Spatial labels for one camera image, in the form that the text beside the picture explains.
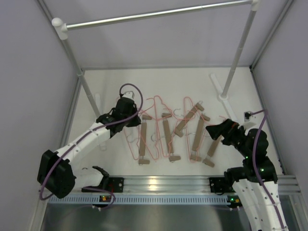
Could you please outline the pink wire hanger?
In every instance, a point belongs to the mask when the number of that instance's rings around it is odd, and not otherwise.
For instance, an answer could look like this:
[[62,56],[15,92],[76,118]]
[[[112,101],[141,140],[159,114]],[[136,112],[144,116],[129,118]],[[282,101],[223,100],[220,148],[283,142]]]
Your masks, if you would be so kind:
[[198,121],[197,121],[195,135],[201,135],[201,136],[207,134],[206,126],[218,125],[219,123],[224,122],[226,119],[226,117],[219,116],[218,119],[214,119],[214,121],[212,121],[210,117],[201,112],[197,112],[196,117]]
[[149,115],[152,118],[152,120],[147,120],[146,142],[148,147],[146,148],[145,154],[149,154],[154,161],[157,161],[161,157],[168,158],[162,113],[172,112],[160,96],[153,96],[151,100],[153,101],[153,105],[142,110],[141,116]]
[[[183,108],[182,108],[183,111],[182,111],[182,114],[179,113],[179,109],[175,109],[171,113],[172,116],[176,119],[175,126],[171,130],[171,135],[172,135],[172,140],[173,140],[173,147],[174,147],[174,155],[179,155],[179,154],[175,153],[175,144],[174,144],[175,139],[176,138],[183,138],[184,139],[184,150],[187,153],[187,157],[188,157],[189,162],[192,162],[192,163],[198,163],[197,161],[190,160],[190,155],[191,155],[191,152],[192,152],[192,146],[193,146],[193,141],[194,141],[194,137],[195,137],[195,131],[196,131],[196,127],[197,127],[197,121],[198,121],[198,119],[196,117],[197,113],[192,117],[192,119],[183,128],[183,130],[182,130],[183,136],[182,137],[177,136],[174,133],[174,130],[175,130],[176,125],[179,124],[179,122],[187,115],[187,113],[193,108],[193,106],[196,103],[198,103],[198,102],[194,102],[190,97],[186,96],[183,99]],[[202,135],[200,146],[199,146],[198,151],[197,151],[197,155],[199,157],[200,157],[199,149],[202,146],[202,142],[203,142],[204,138],[205,138],[205,135]]]
[[139,132],[138,139],[140,141],[138,158],[135,158],[131,145],[128,141],[126,130],[124,130],[126,141],[133,159],[138,160],[139,165],[148,165],[150,163],[150,160],[144,159],[145,149],[147,147],[147,125],[145,122],[143,123],[139,117],[139,111],[142,109],[142,104],[143,98],[141,99],[141,105],[138,110],[136,103],[133,100],[133,95],[130,96],[130,92],[127,92],[126,94],[121,94],[115,108],[113,109],[112,116],[117,120],[117,122],[119,122],[119,124],[116,124],[116,131],[122,131],[124,127],[137,127],[137,130]]

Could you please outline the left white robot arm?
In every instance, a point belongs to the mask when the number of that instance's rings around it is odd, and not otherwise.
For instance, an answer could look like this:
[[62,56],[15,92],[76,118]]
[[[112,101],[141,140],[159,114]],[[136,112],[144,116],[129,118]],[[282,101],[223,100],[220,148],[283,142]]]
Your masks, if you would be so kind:
[[66,146],[47,150],[41,157],[37,181],[41,191],[49,190],[64,198],[73,190],[104,192],[109,186],[109,174],[99,166],[81,167],[81,160],[96,146],[120,133],[124,127],[141,124],[139,109],[131,91],[120,95],[116,106],[100,115],[91,127]]

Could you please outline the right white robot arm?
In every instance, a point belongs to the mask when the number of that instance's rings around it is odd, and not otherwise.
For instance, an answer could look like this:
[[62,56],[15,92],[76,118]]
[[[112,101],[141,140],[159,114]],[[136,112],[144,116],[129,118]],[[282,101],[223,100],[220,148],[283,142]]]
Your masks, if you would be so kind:
[[253,231],[286,231],[274,164],[267,156],[269,142],[262,128],[246,131],[231,119],[218,125],[206,126],[212,140],[233,146],[243,157],[242,167],[224,172],[224,186],[235,191]]

